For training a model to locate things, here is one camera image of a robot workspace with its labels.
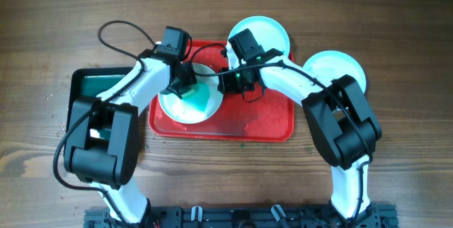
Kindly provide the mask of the green yellow sponge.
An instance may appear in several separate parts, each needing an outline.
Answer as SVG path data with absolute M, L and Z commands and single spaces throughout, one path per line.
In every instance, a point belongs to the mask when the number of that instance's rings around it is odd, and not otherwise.
M 178 90 L 178 97 L 180 99 L 188 98 L 189 96 L 193 95 L 197 91 L 197 84 L 192 84 L 189 86 L 182 86 Z

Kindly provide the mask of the light blue plate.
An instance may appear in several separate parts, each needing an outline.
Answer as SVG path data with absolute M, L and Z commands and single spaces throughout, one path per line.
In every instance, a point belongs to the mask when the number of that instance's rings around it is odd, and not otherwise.
M 213 116 L 222 104 L 224 95 L 217 90 L 217 76 L 196 76 L 196 79 L 197 91 L 188 98 L 159 94 L 161 109 L 172 120 L 183 124 L 203 122 Z
M 290 40 L 289 35 L 281 24 L 266 16 L 251 16 L 237 23 L 231 30 L 228 38 L 242 30 L 249 29 L 259 45 L 265 51 L 271 48 L 282 51 L 284 56 L 289 57 Z

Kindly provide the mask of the light blue plate back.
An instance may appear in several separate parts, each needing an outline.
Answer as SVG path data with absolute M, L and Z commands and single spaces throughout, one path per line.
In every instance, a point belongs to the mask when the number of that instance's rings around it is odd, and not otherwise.
M 265 51 L 271 48 L 282 51 L 284 56 L 289 57 L 290 40 L 289 35 L 281 24 L 266 16 L 251 16 L 237 23 L 231 30 L 228 38 L 242 30 L 249 29 L 259 45 Z

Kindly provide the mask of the white plate front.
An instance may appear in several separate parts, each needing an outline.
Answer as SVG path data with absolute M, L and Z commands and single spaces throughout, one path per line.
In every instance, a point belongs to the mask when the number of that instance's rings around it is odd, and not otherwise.
M 312 55 L 304 63 L 303 68 L 317 76 L 339 79 L 347 74 L 352 76 L 365 93 L 367 78 L 362 66 L 350 55 L 336 51 L 326 50 Z

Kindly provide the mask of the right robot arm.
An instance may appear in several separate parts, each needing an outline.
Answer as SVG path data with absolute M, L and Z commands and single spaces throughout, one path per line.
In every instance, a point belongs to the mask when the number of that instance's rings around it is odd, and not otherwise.
M 370 205 L 367 170 L 382 129 L 363 89 L 349 74 L 321 76 L 295 64 L 281 51 L 259 50 L 230 64 L 220 76 L 242 80 L 250 73 L 304 109 L 314 145 L 331 166 L 331 205 L 344 223 L 354 227 Z

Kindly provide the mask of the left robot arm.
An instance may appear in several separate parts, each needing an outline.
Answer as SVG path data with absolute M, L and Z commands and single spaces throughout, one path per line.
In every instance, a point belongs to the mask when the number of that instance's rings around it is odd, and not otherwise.
M 96 191 L 106 207 L 87 210 L 85 227 L 160 227 L 133 177 L 139 155 L 138 118 L 173 82 L 194 82 L 184 59 L 191 42 L 162 42 L 136 57 L 136 66 L 98 96 L 79 96 L 53 161 L 55 178 L 74 190 Z

